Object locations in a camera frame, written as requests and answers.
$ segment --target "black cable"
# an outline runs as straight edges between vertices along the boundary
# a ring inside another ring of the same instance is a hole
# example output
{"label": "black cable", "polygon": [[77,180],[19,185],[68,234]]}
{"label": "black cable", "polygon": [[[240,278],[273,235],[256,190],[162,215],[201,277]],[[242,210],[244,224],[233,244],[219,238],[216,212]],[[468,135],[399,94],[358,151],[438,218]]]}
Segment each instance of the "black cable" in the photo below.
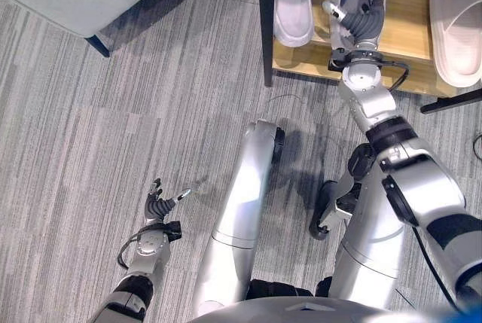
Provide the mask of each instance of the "black cable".
{"label": "black cable", "polygon": [[127,264],[124,262],[124,258],[122,257],[122,254],[125,252],[125,250],[131,245],[133,242],[136,242],[137,239],[142,235],[143,231],[139,231],[132,235],[125,243],[122,245],[122,248],[120,248],[119,254],[117,255],[117,264],[119,264],[121,267],[123,267],[125,270],[128,270],[129,267]]}
{"label": "black cable", "polygon": [[395,83],[389,88],[389,91],[395,91],[397,90],[401,84],[405,82],[407,79],[408,75],[410,74],[410,66],[407,63],[403,62],[393,62],[393,61],[383,61],[383,64],[385,66],[394,66],[394,67],[399,67],[400,69],[404,69],[405,72],[395,81]]}
{"label": "black cable", "polygon": [[477,149],[475,148],[475,146],[477,145],[477,142],[480,140],[480,142],[482,142],[482,133],[477,136],[474,141],[472,142],[472,150],[474,150],[474,154],[475,154],[475,157],[477,159],[479,159],[480,161],[482,161],[482,156],[479,155],[479,153],[477,152]]}
{"label": "black cable", "polygon": [[416,237],[417,242],[419,243],[420,250],[422,251],[423,257],[425,258],[425,262],[426,262],[427,265],[429,266],[429,269],[430,269],[430,271],[432,272],[432,275],[434,276],[435,280],[437,281],[438,286],[439,286],[440,289],[442,290],[442,293],[444,293],[445,298],[447,299],[447,301],[449,302],[449,304],[450,304],[457,312],[462,313],[462,311],[459,309],[459,307],[458,307],[458,306],[455,304],[455,302],[453,301],[452,297],[450,296],[449,291],[447,290],[447,288],[445,288],[445,285],[444,285],[444,283],[442,282],[442,279],[441,279],[440,276],[437,274],[437,271],[435,270],[435,267],[433,266],[432,262],[430,261],[430,257],[429,257],[429,255],[427,254],[427,251],[426,251],[426,249],[425,249],[425,246],[423,245],[422,238],[420,238],[419,232],[416,231],[416,228],[415,228],[415,227],[412,227],[412,230],[413,230],[413,233],[415,234],[415,237]]}

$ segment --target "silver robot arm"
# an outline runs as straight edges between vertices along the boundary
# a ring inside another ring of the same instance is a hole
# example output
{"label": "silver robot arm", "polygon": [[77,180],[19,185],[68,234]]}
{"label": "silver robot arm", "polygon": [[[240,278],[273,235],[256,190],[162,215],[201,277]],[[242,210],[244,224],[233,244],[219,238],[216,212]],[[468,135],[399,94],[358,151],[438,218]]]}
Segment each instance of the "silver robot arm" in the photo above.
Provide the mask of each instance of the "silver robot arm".
{"label": "silver robot arm", "polygon": [[459,302],[480,302],[482,221],[467,213],[449,170],[396,109],[381,83],[381,54],[358,42],[363,47],[345,61],[339,93],[374,150],[388,201],[400,221],[422,231]]}
{"label": "silver robot arm", "polygon": [[[127,273],[89,323],[139,323],[144,320],[152,297],[163,281],[171,254],[169,244],[181,238],[179,221],[164,224],[164,217],[190,192],[187,189],[176,198],[163,200],[160,198],[160,179],[152,183],[145,202],[146,226],[129,238],[117,256],[117,262],[127,269]],[[136,243],[136,250],[130,267],[127,267],[122,254],[131,242]]]}

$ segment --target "white slipper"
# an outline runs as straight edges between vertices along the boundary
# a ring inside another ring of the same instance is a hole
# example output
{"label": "white slipper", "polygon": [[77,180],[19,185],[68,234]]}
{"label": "white slipper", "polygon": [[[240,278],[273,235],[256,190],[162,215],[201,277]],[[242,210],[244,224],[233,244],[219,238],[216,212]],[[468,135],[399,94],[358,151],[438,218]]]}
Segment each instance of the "white slipper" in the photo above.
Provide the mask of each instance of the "white slipper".
{"label": "white slipper", "polygon": [[311,0],[275,0],[274,35],[287,47],[300,47],[314,33]]}
{"label": "white slipper", "polygon": [[455,87],[482,78],[482,0],[430,0],[438,74]]}

